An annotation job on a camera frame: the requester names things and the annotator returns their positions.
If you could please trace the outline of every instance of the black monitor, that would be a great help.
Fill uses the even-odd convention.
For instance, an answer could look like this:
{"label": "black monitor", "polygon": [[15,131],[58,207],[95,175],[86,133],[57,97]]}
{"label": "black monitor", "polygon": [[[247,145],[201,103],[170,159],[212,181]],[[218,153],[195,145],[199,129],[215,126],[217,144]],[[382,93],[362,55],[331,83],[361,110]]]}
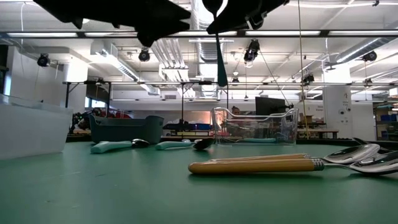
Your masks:
{"label": "black monitor", "polygon": [[256,97],[256,115],[286,113],[285,100],[268,97]]}

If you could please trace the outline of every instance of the green tabletop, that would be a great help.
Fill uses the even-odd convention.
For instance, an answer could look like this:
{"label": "green tabletop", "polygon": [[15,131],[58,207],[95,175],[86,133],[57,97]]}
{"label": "green tabletop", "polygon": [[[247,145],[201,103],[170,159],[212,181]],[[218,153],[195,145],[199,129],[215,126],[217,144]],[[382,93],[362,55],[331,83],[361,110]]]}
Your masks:
{"label": "green tabletop", "polygon": [[154,147],[90,154],[68,143],[61,154],[0,161],[0,223],[398,223],[398,175],[350,170],[190,175],[191,162],[308,152],[340,146]]}

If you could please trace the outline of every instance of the gray plastic bin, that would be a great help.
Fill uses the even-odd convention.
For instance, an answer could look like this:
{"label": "gray plastic bin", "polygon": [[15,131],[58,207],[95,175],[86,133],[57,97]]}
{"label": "gray plastic bin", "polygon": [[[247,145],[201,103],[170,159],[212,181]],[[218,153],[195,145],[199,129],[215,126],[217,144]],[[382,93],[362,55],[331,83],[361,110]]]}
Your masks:
{"label": "gray plastic bin", "polygon": [[143,139],[151,144],[159,143],[164,119],[148,116],[146,119],[102,118],[90,115],[91,138],[100,141],[130,141]]}

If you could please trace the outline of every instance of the white bin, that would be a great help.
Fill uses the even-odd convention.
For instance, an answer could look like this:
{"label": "white bin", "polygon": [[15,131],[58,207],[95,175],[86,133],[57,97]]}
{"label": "white bin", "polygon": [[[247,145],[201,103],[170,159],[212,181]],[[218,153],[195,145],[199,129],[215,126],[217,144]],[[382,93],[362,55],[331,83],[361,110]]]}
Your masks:
{"label": "white bin", "polygon": [[0,159],[61,152],[73,110],[0,95]]}

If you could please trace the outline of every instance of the yellow wooden handle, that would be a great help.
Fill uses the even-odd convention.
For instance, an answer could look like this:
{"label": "yellow wooden handle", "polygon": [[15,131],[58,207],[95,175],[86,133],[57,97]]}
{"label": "yellow wooden handle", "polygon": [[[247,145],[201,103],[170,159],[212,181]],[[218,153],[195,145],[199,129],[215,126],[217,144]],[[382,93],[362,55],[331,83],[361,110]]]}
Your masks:
{"label": "yellow wooden handle", "polygon": [[193,174],[240,174],[251,172],[300,172],[322,170],[319,159],[279,159],[268,161],[194,162]]}
{"label": "yellow wooden handle", "polygon": [[225,159],[210,159],[210,162],[223,162],[223,161],[264,161],[276,159],[308,159],[308,154],[283,154],[273,156],[253,156],[253,157],[239,157],[239,158],[225,158]]}

